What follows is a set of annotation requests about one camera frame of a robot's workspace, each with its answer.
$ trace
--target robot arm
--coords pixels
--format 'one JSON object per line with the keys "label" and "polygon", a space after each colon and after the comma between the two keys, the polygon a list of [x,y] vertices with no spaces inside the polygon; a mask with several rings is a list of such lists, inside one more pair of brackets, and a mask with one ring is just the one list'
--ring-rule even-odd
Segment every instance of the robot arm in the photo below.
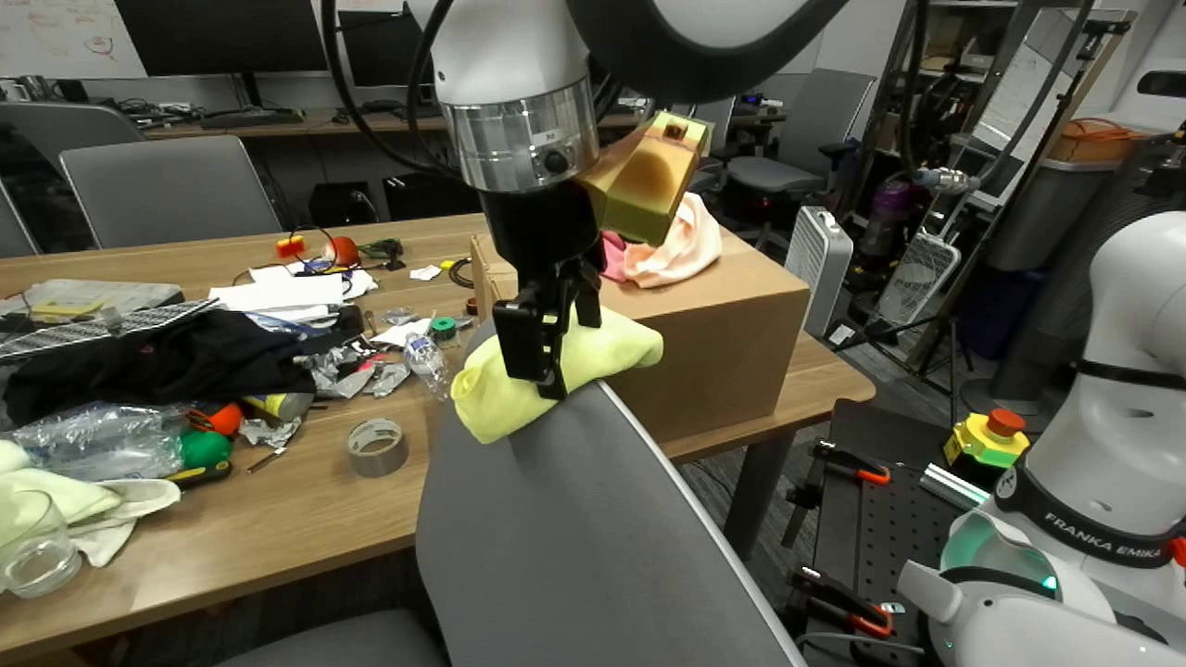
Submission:
{"label": "robot arm", "polygon": [[601,322],[601,231],[574,183],[595,159],[585,56],[633,94],[721,100],[784,68],[846,0],[411,0],[437,15],[433,84],[518,301],[494,311],[511,378],[562,397],[561,346]]}

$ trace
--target floor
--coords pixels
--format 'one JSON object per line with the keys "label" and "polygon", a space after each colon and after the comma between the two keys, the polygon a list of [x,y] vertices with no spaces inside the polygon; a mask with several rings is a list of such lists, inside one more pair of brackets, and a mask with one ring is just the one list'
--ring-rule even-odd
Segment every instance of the floor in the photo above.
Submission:
{"label": "floor", "polygon": [[[846,361],[878,382],[878,397],[876,397],[878,406],[916,416],[936,427],[948,424],[948,400],[926,382],[905,373],[888,357],[861,346],[861,350],[850,350]],[[780,495],[799,477],[809,461],[804,451],[817,436],[826,436],[826,427],[810,427],[796,434],[792,457],[777,485],[777,501],[772,503],[759,546],[747,557],[747,569],[775,609],[784,599],[784,574],[796,563],[809,563],[810,557],[809,551],[810,524],[804,524],[796,546],[789,550],[780,546],[780,529],[789,524],[789,503]],[[742,469],[742,451],[721,451],[721,457],[683,466],[687,480],[691,485],[706,514],[716,514],[720,524],[726,514],[738,469]],[[205,615],[180,615],[150,629],[140,629],[117,645],[115,665],[207,667],[258,640],[269,640],[304,625],[317,625],[329,620],[343,620],[354,611],[406,604],[406,599],[423,604],[413,560],[411,557],[374,560],[352,569],[338,569],[315,582],[284,587],[264,598],[212,609]]]}

